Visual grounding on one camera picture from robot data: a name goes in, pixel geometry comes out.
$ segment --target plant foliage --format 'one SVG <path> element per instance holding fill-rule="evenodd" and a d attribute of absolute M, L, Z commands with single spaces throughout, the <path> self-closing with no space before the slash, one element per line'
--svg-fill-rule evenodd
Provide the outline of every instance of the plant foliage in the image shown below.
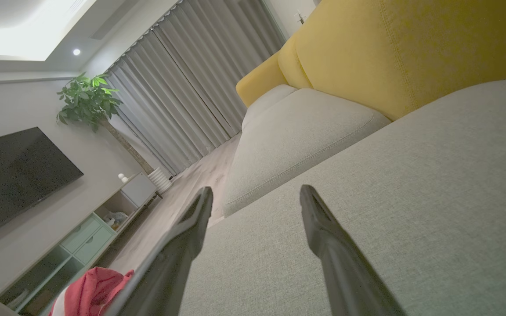
<path fill-rule="evenodd" d="M 60 100 L 64 100 L 66 105 L 56 116 L 56 121 L 66 125 L 68 121 L 84 122 L 91 126 L 93 132 L 97 132 L 100 121 L 118 114 L 117 108 L 122 101 L 112 97 L 111 92 L 118 90 L 104 88 L 108 86 L 105 77 L 106 74 L 102 74 L 89 79 L 83 72 L 70 80 L 62 91 L 58 92 Z"/>

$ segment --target white cabinet door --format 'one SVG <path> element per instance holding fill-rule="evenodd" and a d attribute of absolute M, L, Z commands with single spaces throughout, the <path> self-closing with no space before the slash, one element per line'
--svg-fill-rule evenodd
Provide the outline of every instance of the white cabinet door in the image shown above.
<path fill-rule="evenodd" d="M 153 192 L 157 191 L 157 188 L 153 182 L 149 180 L 143 173 L 138 174 L 128 184 L 122 188 L 122 192 L 135 204 L 140 207 L 148 202 L 149 196 Z"/>

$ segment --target plant pot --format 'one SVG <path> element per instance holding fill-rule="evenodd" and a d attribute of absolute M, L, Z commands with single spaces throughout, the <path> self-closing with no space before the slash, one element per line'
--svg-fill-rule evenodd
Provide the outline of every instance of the plant pot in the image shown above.
<path fill-rule="evenodd" d="M 159 192 L 159 194 L 167 191 L 173 185 L 171 180 L 167 178 L 161 168 L 155 169 L 152 173 L 149 174 L 148 178 L 151 180 L 151 182 L 153 182 L 153 184 L 155 184 L 157 187 L 157 192 Z"/>

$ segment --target yellow sofa backrest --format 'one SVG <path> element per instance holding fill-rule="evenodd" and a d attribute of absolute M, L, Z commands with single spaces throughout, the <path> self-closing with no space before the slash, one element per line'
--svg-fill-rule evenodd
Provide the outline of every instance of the yellow sofa backrest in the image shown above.
<path fill-rule="evenodd" d="M 291 86 L 396 120 L 506 79 L 506 0 L 323 0 L 280 50 L 278 66 Z"/>

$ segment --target tree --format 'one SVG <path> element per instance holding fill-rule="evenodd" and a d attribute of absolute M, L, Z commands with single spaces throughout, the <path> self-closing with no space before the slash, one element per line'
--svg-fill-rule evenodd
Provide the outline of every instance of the tree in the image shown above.
<path fill-rule="evenodd" d="M 105 77 L 106 74 L 101 74 L 89 79 L 83 72 L 70 80 L 62 91 L 58 92 L 60 100 L 64 100 L 66 105 L 56 116 L 56 122 L 66 125 L 68 121 L 83 122 L 91 126 L 95 133 L 99 130 L 99 126 L 103 126 L 134 157 L 145 172 L 151 174 L 153 168 L 108 121 L 113 115 L 118 115 L 118 106 L 122 101 L 112 97 L 112 92 L 118 90 L 104 87 L 108 86 Z"/>

